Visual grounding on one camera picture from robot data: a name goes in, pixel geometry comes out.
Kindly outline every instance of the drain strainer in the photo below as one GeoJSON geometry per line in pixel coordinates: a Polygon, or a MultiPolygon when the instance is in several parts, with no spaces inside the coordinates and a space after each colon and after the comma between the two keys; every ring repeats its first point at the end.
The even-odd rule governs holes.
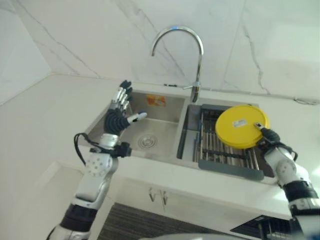
{"type": "Polygon", "coordinates": [[[156,136],[147,134],[143,135],[138,140],[138,145],[142,149],[151,149],[157,145],[158,139],[156,136]]]}

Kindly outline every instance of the cabinet door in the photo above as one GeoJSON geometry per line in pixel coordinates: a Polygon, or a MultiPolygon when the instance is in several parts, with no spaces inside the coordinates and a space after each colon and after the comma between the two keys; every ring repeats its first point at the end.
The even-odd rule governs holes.
{"type": "Polygon", "coordinates": [[[166,191],[164,215],[205,228],[230,233],[232,228],[257,217],[256,213],[210,202],[195,196],[166,191]]]}
{"type": "Polygon", "coordinates": [[[126,179],[119,189],[115,201],[136,209],[164,215],[159,188],[147,183],[126,179]]]}

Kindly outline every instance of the faucet spout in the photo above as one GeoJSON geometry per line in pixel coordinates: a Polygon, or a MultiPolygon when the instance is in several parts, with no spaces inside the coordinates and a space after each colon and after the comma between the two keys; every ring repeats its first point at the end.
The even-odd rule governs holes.
{"type": "Polygon", "coordinates": [[[156,46],[157,46],[159,40],[164,35],[172,32],[172,31],[182,31],[182,32],[188,33],[196,41],[198,48],[199,48],[199,58],[198,58],[198,66],[197,66],[197,71],[196,71],[196,78],[195,78],[195,82],[193,84],[192,91],[191,91],[191,100],[192,100],[192,102],[195,103],[198,100],[198,95],[199,95],[199,91],[200,91],[200,73],[201,73],[201,68],[202,68],[202,58],[204,56],[204,46],[202,44],[202,41],[201,41],[199,35],[195,31],[193,31],[192,29],[190,29],[186,26],[172,26],[172,27],[165,28],[155,36],[154,41],[151,46],[151,56],[155,55],[156,46]]]}

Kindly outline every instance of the yellow plate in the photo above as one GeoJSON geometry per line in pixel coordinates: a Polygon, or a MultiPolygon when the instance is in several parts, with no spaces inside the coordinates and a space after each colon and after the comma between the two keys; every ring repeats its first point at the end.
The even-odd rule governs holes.
{"type": "Polygon", "coordinates": [[[251,105],[233,106],[224,111],[215,124],[219,139],[236,149],[248,149],[262,138],[254,123],[261,123],[269,128],[268,116],[258,107],[251,105]]]}

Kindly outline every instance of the faucet handle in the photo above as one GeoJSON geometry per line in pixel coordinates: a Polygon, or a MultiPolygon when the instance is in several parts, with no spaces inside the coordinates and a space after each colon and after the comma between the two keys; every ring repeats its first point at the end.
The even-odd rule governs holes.
{"type": "Polygon", "coordinates": [[[191,86],[185,86],[185,87],[183,87],[182,89],[183,90],[186,90],[186,89],[191,89],[193,87],[193,85],[191,85],[191,86]]]}

